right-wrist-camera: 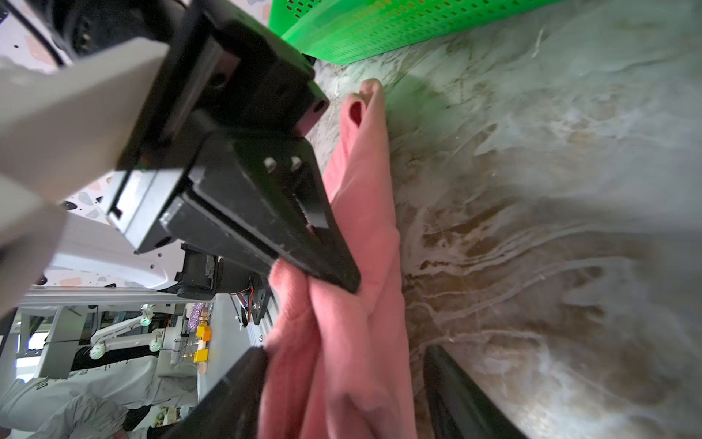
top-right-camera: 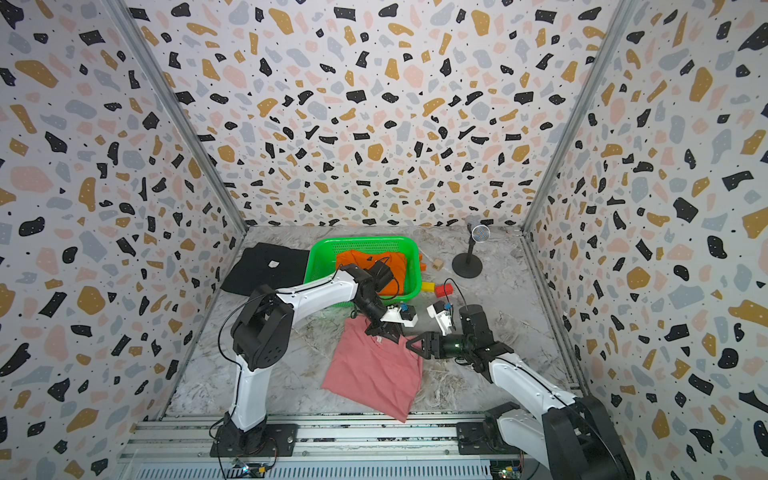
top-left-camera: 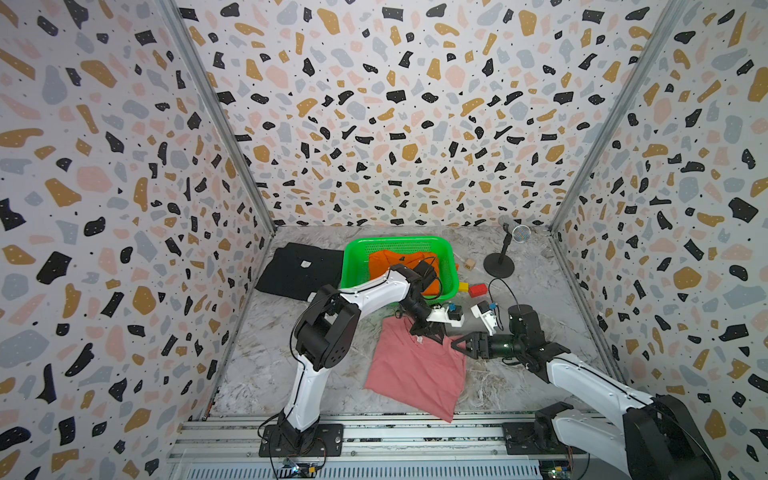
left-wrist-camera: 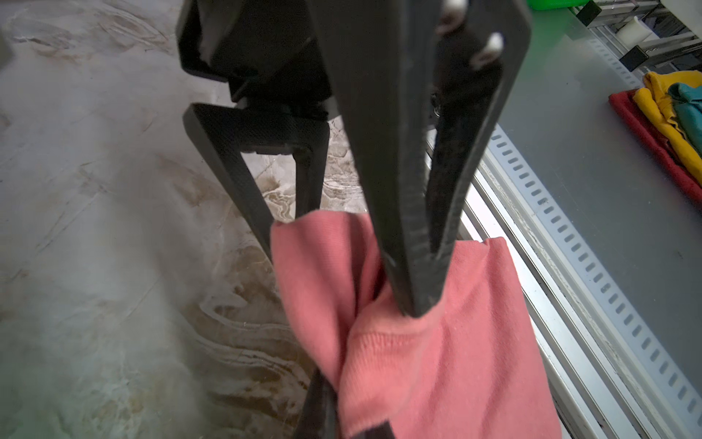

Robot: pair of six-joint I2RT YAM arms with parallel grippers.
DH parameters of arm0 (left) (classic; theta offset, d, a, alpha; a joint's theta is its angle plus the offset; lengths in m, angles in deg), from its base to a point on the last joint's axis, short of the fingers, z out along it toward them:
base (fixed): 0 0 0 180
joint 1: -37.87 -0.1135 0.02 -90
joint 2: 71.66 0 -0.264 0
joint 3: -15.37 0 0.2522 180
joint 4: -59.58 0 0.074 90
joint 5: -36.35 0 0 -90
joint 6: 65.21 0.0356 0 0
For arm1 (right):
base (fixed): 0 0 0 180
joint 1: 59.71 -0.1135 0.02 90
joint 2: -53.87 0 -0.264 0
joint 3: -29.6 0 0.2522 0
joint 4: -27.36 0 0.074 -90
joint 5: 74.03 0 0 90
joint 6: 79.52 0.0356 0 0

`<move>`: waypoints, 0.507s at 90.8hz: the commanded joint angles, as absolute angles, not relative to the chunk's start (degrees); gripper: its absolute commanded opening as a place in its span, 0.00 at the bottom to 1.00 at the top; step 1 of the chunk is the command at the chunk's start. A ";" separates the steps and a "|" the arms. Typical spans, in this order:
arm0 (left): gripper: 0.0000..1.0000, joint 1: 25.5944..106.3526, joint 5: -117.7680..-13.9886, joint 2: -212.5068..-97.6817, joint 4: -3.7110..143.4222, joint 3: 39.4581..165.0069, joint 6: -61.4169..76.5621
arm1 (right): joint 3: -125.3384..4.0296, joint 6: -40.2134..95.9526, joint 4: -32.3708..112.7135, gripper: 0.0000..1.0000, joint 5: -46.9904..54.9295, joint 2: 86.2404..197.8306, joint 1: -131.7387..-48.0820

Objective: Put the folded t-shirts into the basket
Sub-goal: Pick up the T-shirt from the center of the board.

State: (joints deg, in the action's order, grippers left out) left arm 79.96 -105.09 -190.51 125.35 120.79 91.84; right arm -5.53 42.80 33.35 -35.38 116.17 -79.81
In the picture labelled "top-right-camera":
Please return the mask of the green plastic basket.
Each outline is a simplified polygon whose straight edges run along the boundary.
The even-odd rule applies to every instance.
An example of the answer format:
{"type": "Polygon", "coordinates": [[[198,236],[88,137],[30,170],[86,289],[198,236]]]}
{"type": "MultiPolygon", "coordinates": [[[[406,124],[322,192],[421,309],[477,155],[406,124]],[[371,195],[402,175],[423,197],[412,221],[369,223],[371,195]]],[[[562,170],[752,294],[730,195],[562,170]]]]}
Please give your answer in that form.
{"type": "Polygon", "coordinates": [[[397,275],[401,294],[384,295],[386,305],[406,303],[421,293],[422,270],[421,257],[417,244],[405,236],[357,236],[329,238],[317,242],[310,250],[304,282],[331,275],[337,265],[337,256],[347,251],[359,251],[368,256],[384,254],[390,256],[399,253],[404,257],[405,266],[402,275],[397,275]]]}

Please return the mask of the pink t-shirt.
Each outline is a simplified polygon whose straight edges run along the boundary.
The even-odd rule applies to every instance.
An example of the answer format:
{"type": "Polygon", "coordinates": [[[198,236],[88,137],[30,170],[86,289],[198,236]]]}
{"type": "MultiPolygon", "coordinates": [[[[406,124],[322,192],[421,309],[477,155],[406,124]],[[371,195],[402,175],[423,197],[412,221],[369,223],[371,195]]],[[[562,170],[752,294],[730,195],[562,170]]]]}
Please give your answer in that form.
{"type": "Polygon", "coordinates": [[[363,316],[345,320],[322,388],[405,422],[422,384],[423,359],[393,342],[366,334],[363,316]]]}

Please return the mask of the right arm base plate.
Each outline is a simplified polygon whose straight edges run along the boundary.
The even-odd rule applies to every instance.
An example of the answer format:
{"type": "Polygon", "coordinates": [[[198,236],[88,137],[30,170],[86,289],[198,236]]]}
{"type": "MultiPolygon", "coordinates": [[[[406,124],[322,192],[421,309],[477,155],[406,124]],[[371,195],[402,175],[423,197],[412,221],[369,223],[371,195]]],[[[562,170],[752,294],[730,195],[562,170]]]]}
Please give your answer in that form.
{"type": "Polygon", "coordinates": [[[521,453],[501,438],[492,419],[456,424],[458,451],[460,455],[516,455],[521,453]]]}

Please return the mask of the orange t-shirt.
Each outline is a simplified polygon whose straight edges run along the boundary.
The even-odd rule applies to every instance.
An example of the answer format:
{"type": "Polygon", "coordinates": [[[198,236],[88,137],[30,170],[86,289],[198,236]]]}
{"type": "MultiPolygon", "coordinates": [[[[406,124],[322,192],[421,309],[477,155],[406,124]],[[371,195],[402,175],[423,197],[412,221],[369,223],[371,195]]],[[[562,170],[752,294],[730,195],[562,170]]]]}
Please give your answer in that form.
{"type": "Polygon", "coordinates": [[[394,298],[405,293],[407,260],[400,252],[379,254],[347,250],[336,256],[336,267],[353,264],[367,271],[376,282],[378,293],[385,298],[394,298]]]}

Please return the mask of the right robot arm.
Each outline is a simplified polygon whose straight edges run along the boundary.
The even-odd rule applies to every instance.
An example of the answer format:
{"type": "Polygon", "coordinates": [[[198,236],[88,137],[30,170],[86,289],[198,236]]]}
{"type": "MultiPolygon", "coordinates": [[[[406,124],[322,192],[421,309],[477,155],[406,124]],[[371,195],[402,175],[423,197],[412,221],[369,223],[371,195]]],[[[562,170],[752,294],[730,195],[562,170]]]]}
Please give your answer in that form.
{"type": "Polygon", "coordinates": [[[452,310],[438,301],[427,309],[439,326],[409,340],[420,357],[456,359],[512,401],[487,411],[481,431],[458,430],[460,447],[505,453],[524,452],[555,479],[632,479],[631,462],[604,404],[577,396],[536,373],[513,348],[496,340],[478,304],[459,310],[461,330],[454,331],[452,310]]]}

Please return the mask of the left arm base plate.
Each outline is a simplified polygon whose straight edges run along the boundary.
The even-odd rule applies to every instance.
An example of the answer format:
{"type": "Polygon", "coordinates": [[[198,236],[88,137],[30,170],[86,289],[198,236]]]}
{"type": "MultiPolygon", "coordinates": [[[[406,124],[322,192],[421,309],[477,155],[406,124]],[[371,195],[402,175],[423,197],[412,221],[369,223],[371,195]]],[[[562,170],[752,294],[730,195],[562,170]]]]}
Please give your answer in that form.
{"type": "Polygon", "coordinates": [[[216,431],[210,456],[290,457],[293,455],[298,429],[297,424],[271,424],[264,421],[249,431],[243,431],[232,422],[226,422],[216,431]]]}

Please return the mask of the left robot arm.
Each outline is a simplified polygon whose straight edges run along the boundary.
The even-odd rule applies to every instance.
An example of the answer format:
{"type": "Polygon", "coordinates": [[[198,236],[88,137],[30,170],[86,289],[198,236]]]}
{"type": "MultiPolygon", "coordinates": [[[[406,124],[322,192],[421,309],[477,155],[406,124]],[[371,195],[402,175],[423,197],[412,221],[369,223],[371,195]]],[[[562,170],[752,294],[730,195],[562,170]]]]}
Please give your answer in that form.
{"type": "Polygon", "coordinates": [[[282,290],[257,287],[237,311],[230,335],[238,379],[229,419],[240,433],[264,424],[267,388],[273,366],[287,353],[294,324],[339,303],[352,303],[369,320],[365,333],[398,342],[402,329],[418,315],[412,306],[387,306],[379,296],[379,280],[350,264],[331,275],[282,290]]]}

